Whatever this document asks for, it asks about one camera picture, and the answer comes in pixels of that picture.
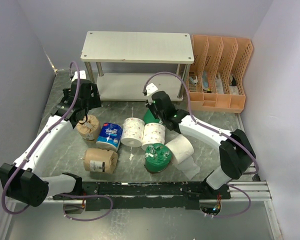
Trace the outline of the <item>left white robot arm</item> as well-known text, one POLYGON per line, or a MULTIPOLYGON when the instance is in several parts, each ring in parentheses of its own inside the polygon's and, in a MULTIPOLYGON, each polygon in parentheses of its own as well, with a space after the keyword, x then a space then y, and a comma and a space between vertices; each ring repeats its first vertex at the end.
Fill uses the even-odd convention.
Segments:
POLYGON ((42 177, 42 172, 58 142, 88 117, 89 110, 99 107, 101 100, 95 83, 75 79, 63 89, 63 98, 33 143, 12 164, 0 167, 1 205, 5 210, 7 197, 37 207, 50 196, 66 194, 76 200, 83 195, 81 177, 72 173, 42 177))

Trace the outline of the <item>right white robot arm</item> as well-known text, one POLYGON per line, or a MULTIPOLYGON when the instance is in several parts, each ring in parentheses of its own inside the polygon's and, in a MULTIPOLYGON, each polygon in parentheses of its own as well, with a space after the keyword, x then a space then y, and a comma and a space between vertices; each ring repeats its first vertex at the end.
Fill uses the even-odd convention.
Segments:
POLYGON ((206 177, 202 186, 206 198, 213 199, 220 187, 239 179, 256 159, 241 129, 228 131, 199 120, 190 110, 177 109, 165 91, 144 90, 143 94, 147 97, 146 107, 170 131, 196 138, 219 150, 220 166, 206 177))

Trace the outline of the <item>green roll brown top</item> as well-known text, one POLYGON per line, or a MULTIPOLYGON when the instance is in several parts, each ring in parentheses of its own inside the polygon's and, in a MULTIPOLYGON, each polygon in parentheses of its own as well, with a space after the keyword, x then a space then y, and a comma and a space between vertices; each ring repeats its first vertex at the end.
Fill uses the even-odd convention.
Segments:
POLYGON ((150 123, 160 123, 160 119, 155 118, 149 109, 146 111, 143 121, 146 125, 150 123))

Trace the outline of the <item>brown paper roll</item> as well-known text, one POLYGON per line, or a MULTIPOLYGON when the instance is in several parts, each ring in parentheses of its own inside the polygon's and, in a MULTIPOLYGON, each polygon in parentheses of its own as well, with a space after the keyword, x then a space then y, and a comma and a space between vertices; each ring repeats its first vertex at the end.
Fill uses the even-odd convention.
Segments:
POLYGON ((113 150, 88 148, 83 157, 87 172, 112 174, 118 162, 118 154, 113 150))
POLYGON ((88 115, 77 123, 76 129, 85 141, 95 142, 100 135, 101 125, 96 116, 88 115))

